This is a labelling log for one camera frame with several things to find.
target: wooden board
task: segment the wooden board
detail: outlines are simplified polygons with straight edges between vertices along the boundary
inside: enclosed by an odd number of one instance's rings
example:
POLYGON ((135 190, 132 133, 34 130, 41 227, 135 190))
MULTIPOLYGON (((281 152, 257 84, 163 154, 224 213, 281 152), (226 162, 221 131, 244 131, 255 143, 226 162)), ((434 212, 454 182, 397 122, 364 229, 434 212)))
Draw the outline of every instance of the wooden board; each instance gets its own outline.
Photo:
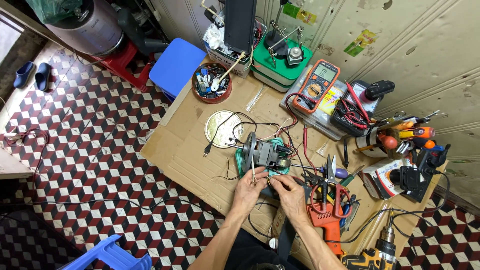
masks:
POLYGON ((3 148, 0 148, 0 180, 27 178, 33 172, 16 158, 12 157, 3 148))

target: blue stool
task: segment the blue stool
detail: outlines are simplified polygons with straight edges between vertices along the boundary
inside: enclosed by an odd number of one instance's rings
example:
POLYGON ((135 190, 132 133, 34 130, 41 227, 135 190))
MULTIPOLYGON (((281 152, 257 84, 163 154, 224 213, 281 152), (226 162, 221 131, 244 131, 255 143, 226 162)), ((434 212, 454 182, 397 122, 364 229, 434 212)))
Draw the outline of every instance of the blue stool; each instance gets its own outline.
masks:
POLYGON ((201 49, 176 38, 150 71, 150 80, 173 102, 207 55, 201 49))
POLYGON ((150 270, 152 268, 150 255, 146 254, 141 259, 135 258, 115 244, 120 237, 118 234, 110 236, 80 258, 64 266, 62 270, 85 270, 95 259, 102 260, 115 270, 150 270))

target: tin can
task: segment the tin can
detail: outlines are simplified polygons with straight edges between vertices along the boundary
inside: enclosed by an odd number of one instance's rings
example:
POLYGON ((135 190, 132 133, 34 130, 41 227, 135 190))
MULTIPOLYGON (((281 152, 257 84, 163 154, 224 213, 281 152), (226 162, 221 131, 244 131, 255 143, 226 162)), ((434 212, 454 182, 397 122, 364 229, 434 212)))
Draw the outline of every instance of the tin can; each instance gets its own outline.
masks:
POLYGON ((195 71, 195 73, 193 73, 193 76, 192 76, 192 91, 194 92, 194 94, 203 102, 205 103, 209 103, 209 104, 218 104, 218 103, 221 103, 223 101, 225 101, 226 99, 228 99, 228 97, 230 96, 231 92, 232 92, 232 81, 231 81, 231 76, 230 76, 230 73, 225 77, 225 79, 229 79, 229 84, 228 84, 228 87, 225 89, 225 93, 216 97, 216 98, 204 98, 202 96, 200 96, 200 94, 198 93, 195 85, 197 83, 197 76, 196 74, 197 73, 200 73, 201 72, 201 69, 202 68, 207 68, 207 67, 210 67, 210 68, 214 68, 214 67, 219 67, 219 68, 223 68, 225 71, 227 71, 228 69, 225 68, 225 66, 223 66, 222 64, 220 63, 215 63, 215 62, 209 62, 209 63, 205 63, 201 66, 198 67, 198 69, 195 71))

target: digital multimeter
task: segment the digital multimeter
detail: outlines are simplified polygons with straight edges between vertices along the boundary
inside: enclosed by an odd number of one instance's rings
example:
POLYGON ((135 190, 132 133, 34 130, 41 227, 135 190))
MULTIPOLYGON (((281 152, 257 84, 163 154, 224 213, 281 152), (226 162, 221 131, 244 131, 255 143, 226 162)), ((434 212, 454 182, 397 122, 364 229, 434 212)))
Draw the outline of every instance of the digital multimeter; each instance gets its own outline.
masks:
POLYGON ((340 68, 320 59, 310 70, 307 79, 300 88, 299 93, 306 97, 295 96, 293 106, 306 114, 314 113, 320 104, 320 100, 330 90, 339 74, 340 68))

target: multimeter dial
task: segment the multimeter dial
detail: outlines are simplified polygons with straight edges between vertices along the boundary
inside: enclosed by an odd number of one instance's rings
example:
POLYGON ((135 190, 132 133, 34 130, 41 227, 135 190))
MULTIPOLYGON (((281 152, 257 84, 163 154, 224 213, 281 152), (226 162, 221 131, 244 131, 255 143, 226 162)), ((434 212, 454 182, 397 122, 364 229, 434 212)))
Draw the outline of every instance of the multimeter dial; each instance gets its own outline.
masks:
POLYGON ((312 97, 312 99, 320 99, 326 89, 325 86, 319 84, 318 82, 310 81, 305 86, 305 90, 307 91, 308 95, 312 97))

